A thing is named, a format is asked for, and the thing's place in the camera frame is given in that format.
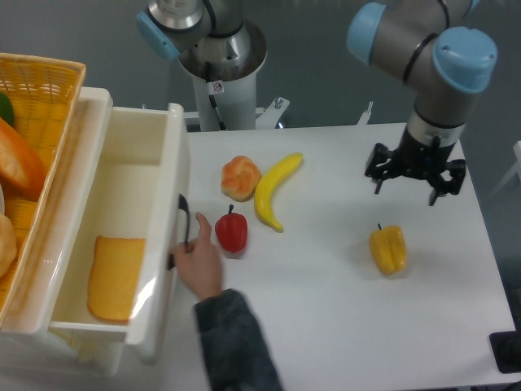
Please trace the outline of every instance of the wicker basket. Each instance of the wicker basket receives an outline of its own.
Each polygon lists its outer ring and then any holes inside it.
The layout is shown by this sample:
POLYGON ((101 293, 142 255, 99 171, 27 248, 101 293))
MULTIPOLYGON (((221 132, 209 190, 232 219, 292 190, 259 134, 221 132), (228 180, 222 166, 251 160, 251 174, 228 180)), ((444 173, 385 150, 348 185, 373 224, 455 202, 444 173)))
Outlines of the wicker basket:
POLYGON ((0 278, 0 327, 24 272, 84 79, 84 64, 0 53, 0 91, 13 105, 14 127, 48 168, 38 202, 24 200, 2 183, 6 216, 15 227, 19 253, 0 278))

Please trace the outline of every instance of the white cabinet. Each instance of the white cabinet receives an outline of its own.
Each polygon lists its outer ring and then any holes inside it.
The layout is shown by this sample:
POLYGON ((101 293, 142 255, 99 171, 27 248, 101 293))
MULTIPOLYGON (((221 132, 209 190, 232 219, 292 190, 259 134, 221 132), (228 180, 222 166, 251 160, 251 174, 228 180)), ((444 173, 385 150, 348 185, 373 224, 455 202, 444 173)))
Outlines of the white cabinet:
POLYGON ((190 153, 181 106, 113 108, 83 88, 24 278, 0 331, 0 366, 111 375, 129 345, 157 360, 176 279, 168 270, 184 236, 190 153), (87 308, 96 236, 146 239, 128 324, 87 308))

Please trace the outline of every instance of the yellow banana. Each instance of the yellow banana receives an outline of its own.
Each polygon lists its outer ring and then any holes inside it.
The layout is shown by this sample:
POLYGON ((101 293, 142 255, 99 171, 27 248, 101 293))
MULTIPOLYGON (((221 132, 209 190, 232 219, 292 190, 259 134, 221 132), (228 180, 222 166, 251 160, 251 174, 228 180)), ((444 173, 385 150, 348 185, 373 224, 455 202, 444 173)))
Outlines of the yellow banana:
POLYGON ((277 232, 284 231, 284 227, 274 216, 271 209, 271 198, 278 186, 299 168, 302 158, 301 153, 291 153, 279 160, 260 179, 255 189, 255 211, 257 217, 267 226, 271 226, 277 232))

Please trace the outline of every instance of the sleeve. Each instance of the sleeve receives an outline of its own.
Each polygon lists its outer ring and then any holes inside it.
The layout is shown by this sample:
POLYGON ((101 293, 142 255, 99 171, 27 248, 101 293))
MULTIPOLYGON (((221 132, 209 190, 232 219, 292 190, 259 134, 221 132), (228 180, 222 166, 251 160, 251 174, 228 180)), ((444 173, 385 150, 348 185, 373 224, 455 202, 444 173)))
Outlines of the sleeve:
POLYGON ((195 305, 212 391, 282 391, 261 328, 241 293, 195 305))

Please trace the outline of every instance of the table surface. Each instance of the table surface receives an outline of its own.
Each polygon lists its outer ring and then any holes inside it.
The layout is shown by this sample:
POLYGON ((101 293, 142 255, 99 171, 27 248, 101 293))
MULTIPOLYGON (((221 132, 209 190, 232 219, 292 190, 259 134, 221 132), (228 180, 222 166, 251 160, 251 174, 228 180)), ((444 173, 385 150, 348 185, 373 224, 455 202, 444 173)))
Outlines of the table surface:
MULTIPOLYGON (((304 153, 273 199, 285 231, 260 223, 253 200, 234 203, 248 220, 248 246, 240 259, 225 259, 225 285, 246 294, 287 390, 443 388, 520 378, 497 370, 488 343, 491 332, 514 324, 470 177, 460 195, 429 207, 425 182, 397 178, 374 195, 363 175, 374 144, 395 147, 403 127, 190 134, 193 226, 196 211, 212 224, 227 212, 220 172, 234 156, 251 157, 265 173, 286 154, 304 153), (392 277, 381 275, 370 255, 377 223, 404 231, 409 265, 392 277)), ((457 145, 451 157, 459 156, 457 145)), ((178 282, 163 355, 153 367, 126 351, 111 379, 0 369, 0 383, 208 389, 194 303, 178 282)))

